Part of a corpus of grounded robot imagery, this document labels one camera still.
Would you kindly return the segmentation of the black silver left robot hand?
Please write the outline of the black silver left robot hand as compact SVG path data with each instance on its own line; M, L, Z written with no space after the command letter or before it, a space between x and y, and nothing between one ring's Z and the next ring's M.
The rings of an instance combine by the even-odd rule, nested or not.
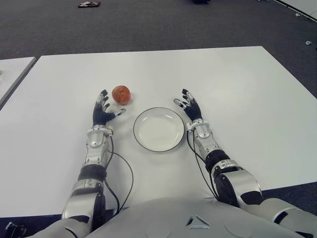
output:
M107 109L110 106L107 103L108 100L108 92L104 89L98 96L95 102L94 110L93 110L93 126L102 125L105 126L107 122L113 120L114 118L124 114L126 109L120 109L115 112L108 112Z

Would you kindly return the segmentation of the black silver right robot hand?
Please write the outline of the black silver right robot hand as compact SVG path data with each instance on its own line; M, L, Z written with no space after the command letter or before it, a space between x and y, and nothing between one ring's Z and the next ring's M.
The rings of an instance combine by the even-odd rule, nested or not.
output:
M187 89L182 89L182 97L185 101L174 99L174 103L179 106L191 121L203 119L201 109L194 96Z

